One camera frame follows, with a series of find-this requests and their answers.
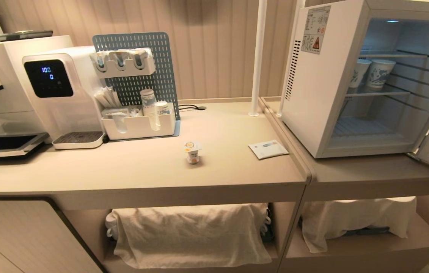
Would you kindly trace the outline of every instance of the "paneled wall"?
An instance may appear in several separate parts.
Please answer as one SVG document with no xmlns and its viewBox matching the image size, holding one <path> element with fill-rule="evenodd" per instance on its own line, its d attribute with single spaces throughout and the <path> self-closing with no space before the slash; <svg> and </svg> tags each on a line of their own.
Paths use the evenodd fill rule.
<svg viewBox="0 0 429 273">
<path fill-rule="evenodd" d="M 261 96 L 281 94 L 295 3 L 268 0 Z M 165 31 L 182 99 L 251 95 L 257 12 L 257 0 L 0 0 L 4 32 L 52 29 L 76 46 Z"/>
</svg>

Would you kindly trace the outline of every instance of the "white organizer caddy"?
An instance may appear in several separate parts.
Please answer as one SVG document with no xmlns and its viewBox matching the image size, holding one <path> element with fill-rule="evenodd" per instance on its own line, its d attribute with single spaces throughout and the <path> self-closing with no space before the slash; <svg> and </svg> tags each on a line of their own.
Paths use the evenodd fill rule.
<svg viewBox="0 0 429 273">
<path fill-rule="evenodd" d="M 129 77 L 129 76 L 145 76 L 151 75 L 155 72 L 156 66 L 154 57 L 149 55 L 140 59 L 142 65 L 138 68 L 135 64 L 135 60 L 126 59 L 124 60 L 124 66 L 121 67 L 118 65 L 118 62 L 115 60 L 105 60 L 105 67 L 101 68 L 95 61 L 91 61 L 93 67 L 95 67 L 96 75 L 100 79 L 104 78 L 117 78 L 117 77 Z"/>
<path fill-rule="evenodd" d="M 173 135 L 176 129 L 176 113 L 172 102 L 169 103 L 169 110 L 170 114 L 158 116 L 157 130 L 152 129 L 148 116 L 124 118 L 121 126 L 117 126 L 113 119 L 102 118 L 102 121 L 110 140 L 161 137 Z"/>
</svg>

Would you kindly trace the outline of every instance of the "power cord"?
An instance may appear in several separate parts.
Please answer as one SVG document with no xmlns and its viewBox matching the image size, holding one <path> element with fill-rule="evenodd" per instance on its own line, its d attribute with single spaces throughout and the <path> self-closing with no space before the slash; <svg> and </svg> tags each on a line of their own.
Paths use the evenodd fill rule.
<svg viewBox="0 0 429 273">
<path fill-rule="evenodd" d="M 179 110 L 186 110 L 186 109 L 195 109 L 195 110 L 203 111 L 203 110 L 206 110 L 206 107 L 198 107 L 198 106 L 195 106 L 194 104 L 179 105 Z"/>
</svg>

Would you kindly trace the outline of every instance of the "digital display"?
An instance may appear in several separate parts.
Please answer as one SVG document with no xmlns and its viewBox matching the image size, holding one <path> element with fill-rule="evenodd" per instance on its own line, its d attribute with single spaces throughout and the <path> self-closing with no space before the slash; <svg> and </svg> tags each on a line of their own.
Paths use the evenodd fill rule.
<svg viewBox="0 0 429 273">
<path fill-rule="evenodd" d="M 71 97 L 72 87 L 61 60 L 31 61 L 24 64 L 34 93 L 39 98 Z"/>
<path fill-rule="evenodd" d="M 53 74 L 53 73 L 51 73 L 51 68 L 50 68 L 50 67 L 42 67 L 42 68 L 41 68 L 41 71 L 42 71 L 43 73 L 48 73 L 48 75 L 49 75 L 49 79 L 50 79 L 50 80 L 53 80 L 53 79 L 54 79 L 54 74 Z"/>
</svg>

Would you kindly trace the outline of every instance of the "drip tray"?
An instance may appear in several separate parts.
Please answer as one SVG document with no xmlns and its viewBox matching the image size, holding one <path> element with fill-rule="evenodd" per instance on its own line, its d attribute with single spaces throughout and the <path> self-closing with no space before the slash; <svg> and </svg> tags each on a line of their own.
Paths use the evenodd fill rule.
<svg viewBox="0 0 429 273">
<path fill-rule="evenodd" d="M 43 144 L 49 137 L 46 133 L 37 135 L 0 135 L 0 157 L 23 157 Z"/>
<path fill-rule="evenodd" d="M 71 132 L 53 141 L 56 149 L 91 149 L 103 144 L 102 131 Z"/>
</svg>

